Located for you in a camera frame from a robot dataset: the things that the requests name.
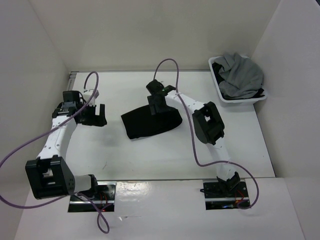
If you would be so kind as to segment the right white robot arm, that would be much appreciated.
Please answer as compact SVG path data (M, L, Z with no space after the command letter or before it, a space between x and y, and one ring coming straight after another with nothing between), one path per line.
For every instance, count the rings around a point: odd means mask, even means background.
M231 196L237 190L240 176L233 167L226 166L231 162L224 142L225 124L217 106L211 101L203 103L194 100L178 92L176 87L164 86L156 79L149 82L146 89L150 93L147 100L152 115L185 111L190 126L192 147L195 147L195 139L198 139L207 145L213 163L219 164L216 177L218 189L211 193Z

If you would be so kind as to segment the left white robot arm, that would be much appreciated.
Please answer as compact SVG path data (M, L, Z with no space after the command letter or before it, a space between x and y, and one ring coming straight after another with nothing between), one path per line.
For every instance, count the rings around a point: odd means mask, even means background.
M66 163L66 155L77 125L103 127L107 124L105 105L95 104L98 90L64 91L63 101L52 113L52 132L35 160L25 171L36 199L71 196L78 192L88 200L98 197L100 188L93 174L76 176Z

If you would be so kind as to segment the black skirt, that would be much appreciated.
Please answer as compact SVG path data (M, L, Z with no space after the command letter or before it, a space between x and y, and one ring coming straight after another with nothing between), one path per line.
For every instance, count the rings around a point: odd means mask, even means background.
M134 140L152 137L177 128L183 119L177 109L169 109L170 111L152 115L150 107L145 105L121 115L128 138Z

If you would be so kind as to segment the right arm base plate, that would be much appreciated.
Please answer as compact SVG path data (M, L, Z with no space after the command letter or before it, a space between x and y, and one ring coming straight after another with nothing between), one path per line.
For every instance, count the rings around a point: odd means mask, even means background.
M249 207L251 202L245 181L240 183L230 192L223 193L217 180L203 181L199 190L204 195L206 210L231 210Z

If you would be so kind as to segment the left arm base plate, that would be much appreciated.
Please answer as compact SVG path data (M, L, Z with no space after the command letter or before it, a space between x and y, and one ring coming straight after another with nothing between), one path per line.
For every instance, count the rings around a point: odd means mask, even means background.
M115 181L98 181L97 193L89 197L94 205L102 212L114 212L116 185ZM69 213L89 213L96 209L89 200L78 194L72 195L69 199Z

